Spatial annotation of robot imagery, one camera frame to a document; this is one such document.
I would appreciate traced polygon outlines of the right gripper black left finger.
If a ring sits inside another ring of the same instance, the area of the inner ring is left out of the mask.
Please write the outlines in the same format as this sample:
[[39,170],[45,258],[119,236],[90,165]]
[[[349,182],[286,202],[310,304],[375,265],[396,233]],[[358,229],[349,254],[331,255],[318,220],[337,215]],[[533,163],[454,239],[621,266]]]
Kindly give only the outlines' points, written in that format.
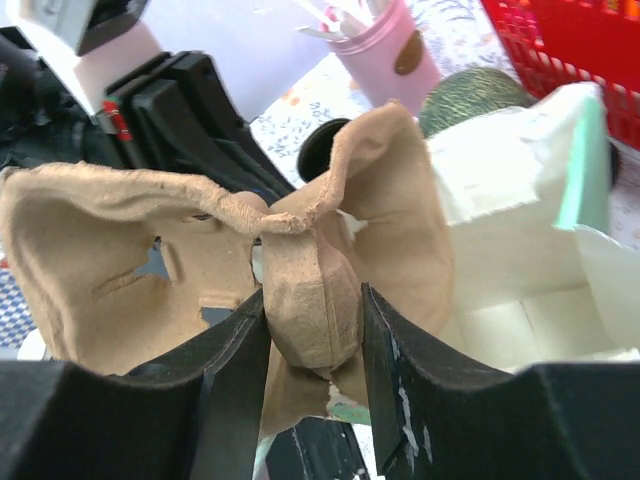
[[270,335],[252,295],[124,376],[69,361],[1,365],[5,479],[248,479]]

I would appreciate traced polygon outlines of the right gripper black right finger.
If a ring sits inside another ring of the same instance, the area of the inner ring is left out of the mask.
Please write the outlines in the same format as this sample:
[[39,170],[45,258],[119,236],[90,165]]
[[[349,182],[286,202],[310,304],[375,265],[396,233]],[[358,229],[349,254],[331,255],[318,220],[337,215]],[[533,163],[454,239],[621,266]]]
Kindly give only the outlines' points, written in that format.
[[362,288],[377,467],[388,479],[635,479],[637,363],[482,364]]

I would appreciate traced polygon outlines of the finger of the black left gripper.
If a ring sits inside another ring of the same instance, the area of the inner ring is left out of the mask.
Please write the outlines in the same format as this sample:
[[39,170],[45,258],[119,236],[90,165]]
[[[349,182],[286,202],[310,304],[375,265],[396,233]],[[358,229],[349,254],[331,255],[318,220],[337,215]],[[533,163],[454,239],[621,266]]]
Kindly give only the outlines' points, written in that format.
[[104,114],[125,167],[204,175],[269,204],[293,192],[236,112],[213,59],[163,52],[105,92]]

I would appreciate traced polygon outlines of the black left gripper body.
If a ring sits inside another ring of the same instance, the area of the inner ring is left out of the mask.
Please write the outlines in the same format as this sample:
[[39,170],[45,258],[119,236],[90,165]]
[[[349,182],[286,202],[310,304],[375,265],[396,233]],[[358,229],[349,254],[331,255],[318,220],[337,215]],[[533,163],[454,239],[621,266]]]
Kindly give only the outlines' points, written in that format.
[[16,29],[1,31],[1,166],[65,162],[125,169],[114,141]]

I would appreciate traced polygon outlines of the brown cardboard cup carrier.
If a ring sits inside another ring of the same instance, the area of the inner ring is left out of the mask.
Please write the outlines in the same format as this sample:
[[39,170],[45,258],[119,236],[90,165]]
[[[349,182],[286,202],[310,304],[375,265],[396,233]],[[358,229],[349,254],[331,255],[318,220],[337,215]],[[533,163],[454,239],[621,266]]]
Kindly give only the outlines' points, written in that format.
[[1,240],[52,355],[124,374],[262,291],[274,349],[261,433],[367,401],[361,287],[428,332],[450,319],[454,253],[430,156],[389,102],[336,135],[329,169],[274,204],[198,175],[86,163],[8,169]]

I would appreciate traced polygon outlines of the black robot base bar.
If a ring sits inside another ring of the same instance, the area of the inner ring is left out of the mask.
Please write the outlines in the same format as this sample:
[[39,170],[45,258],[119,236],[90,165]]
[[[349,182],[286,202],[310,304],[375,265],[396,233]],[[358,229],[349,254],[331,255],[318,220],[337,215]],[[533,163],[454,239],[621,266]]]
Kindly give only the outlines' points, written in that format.
[[275,437],[266,468],[274,480],[370,479],[352,426],[313,417]]

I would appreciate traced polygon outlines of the pink cup of straws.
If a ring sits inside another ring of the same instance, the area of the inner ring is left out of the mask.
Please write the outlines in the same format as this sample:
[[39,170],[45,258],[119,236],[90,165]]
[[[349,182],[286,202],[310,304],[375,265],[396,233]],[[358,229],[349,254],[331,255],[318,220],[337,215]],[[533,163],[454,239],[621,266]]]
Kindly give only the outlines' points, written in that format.
[[329,1],[320,10],[299,6],[319,21],[298,32],[324,40],[352,79],[378,107],[395,99],[411,113],[440,81],[409,7],[403,1]]

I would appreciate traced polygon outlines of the green netted melon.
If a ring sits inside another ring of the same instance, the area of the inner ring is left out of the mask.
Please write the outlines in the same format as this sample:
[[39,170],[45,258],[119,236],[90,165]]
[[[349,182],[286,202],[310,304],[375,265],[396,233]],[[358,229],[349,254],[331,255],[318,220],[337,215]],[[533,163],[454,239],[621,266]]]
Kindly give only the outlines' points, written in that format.
[[528,108],[533,98],[512,77],[489,67],[472,67],[440,81],[417,115],[425,138],[454,125],[510,107]]

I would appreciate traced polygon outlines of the red plastic shopping basket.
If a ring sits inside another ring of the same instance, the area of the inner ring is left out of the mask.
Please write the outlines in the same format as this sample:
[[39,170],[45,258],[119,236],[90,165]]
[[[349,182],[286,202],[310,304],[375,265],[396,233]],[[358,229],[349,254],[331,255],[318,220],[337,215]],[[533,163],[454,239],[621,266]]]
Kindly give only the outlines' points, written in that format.
[[639,148],[637,1],[488,0],[483,7],[531,95],[593,81],[610,135]]

